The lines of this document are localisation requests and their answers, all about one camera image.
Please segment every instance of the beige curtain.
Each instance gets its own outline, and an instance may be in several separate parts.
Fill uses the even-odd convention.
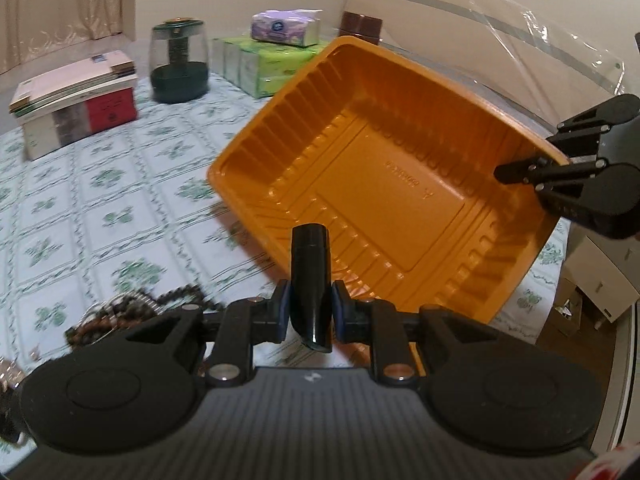
[[[121,31],[121,0],[0,0],[0,73]]]

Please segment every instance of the orange basket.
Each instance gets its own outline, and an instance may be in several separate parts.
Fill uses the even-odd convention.
[[[290,270],[294,225],[329,229],[334,280],[399,310],[437,303],[482,322],[558,218],[499,164],[566,157],[469,90],[381,47],[338,38],[216,159],[209,183]]]

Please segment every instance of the green transparent container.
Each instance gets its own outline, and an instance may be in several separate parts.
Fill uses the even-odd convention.
[[[209,89],[207,35],[202,20],[174,18],[151,31],[149,70],[154,99],[191,101]]]

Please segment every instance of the green tissue pack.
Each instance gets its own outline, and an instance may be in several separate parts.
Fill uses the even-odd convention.
[[[247,92],[254,98],[274,95],[327,42],[299,47],[247,37],[214,40],[212,66],[214,72]]]

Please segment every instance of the tablecloth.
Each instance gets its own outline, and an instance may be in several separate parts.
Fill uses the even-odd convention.
[[[269,296],[282,272],[206,182],[210,163],[264,105],[212,75],[185,104],[135,91],[132,123],[24,161],[20,130],[0,137],[0,356],[26,371],[66,352],[63,333],[96,301],[199,283],[222,303]],[[492,322],[535,342],[551,308],[568,222],[560,221]],[[260,345],[257,364],[348,366],[340,352]],[[0,445],[0,470],[25,453]]]

